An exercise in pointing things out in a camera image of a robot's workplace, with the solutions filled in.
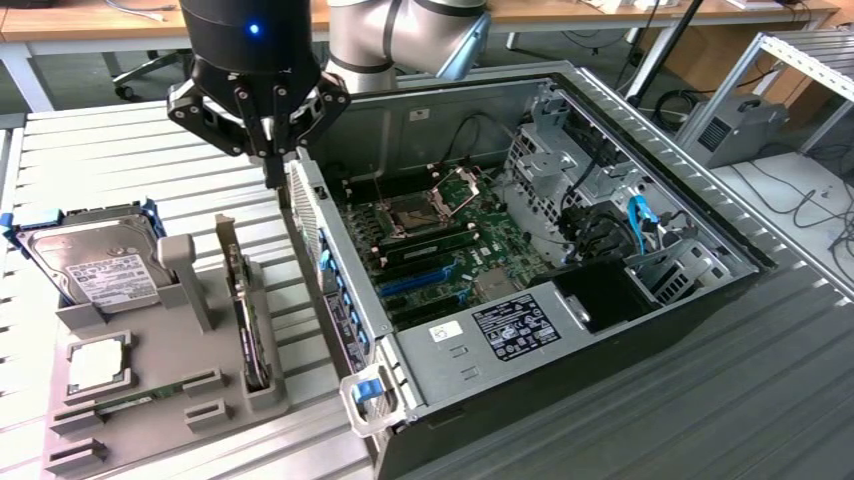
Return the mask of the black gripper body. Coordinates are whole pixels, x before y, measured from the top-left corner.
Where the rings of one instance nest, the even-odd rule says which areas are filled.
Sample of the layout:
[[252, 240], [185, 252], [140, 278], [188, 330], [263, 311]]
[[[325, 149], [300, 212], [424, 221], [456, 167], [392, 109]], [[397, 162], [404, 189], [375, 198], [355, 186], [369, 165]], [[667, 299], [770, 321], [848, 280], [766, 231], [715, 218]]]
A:
[[224, 90], [232, 82], [259, 90], [315, 87], [308, 1], [199, 0], [183, 1], [180, 9], [201, 90]]

